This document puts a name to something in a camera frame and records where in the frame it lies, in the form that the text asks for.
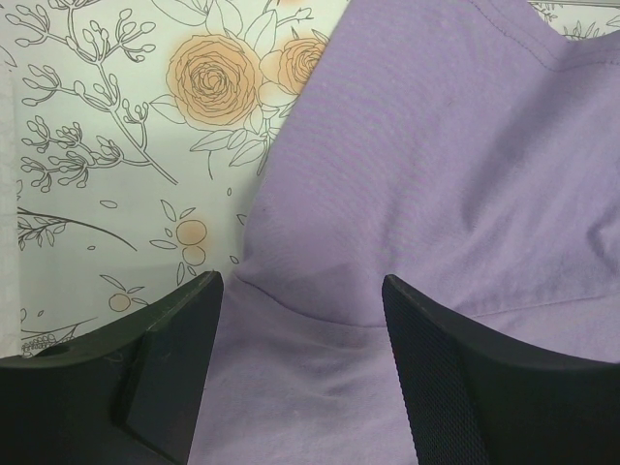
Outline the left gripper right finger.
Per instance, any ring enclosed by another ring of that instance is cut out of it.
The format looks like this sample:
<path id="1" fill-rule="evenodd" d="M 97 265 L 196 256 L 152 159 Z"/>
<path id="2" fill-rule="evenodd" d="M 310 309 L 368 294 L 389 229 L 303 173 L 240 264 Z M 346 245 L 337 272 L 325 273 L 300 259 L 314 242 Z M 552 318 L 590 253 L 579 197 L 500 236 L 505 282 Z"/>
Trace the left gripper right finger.
<path id="1" fill-rule="evenodd" d="M 468 319 L 389 275 L 388 337 L 421 464 L 615 464 L 619 367 Z"/>

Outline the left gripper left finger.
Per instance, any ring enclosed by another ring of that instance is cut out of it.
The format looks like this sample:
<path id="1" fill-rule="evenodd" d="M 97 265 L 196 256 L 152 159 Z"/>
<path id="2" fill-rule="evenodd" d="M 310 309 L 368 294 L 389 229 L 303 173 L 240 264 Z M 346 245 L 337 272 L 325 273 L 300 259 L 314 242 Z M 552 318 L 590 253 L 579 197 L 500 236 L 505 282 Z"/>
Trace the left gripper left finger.
<path id="1" fill-rule="evenodd" d="M 5 464 L 184 464 L 223 279 L 194 278 L 129 316 L 1 362 Z"/>

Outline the purple t shirt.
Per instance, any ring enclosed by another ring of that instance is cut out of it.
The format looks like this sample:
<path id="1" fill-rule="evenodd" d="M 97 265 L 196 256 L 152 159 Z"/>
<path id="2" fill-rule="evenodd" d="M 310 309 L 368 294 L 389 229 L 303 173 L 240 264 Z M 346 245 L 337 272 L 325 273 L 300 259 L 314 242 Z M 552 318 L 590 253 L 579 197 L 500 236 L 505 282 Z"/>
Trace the purple t shirt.
<path id="1" fill-rule="evenodd" d="M 194 464 L 413 464 L 393 274 L 619 358 L 619 35 L 524 1 L 354 1 L 274 142 L 225 287 Z"/>

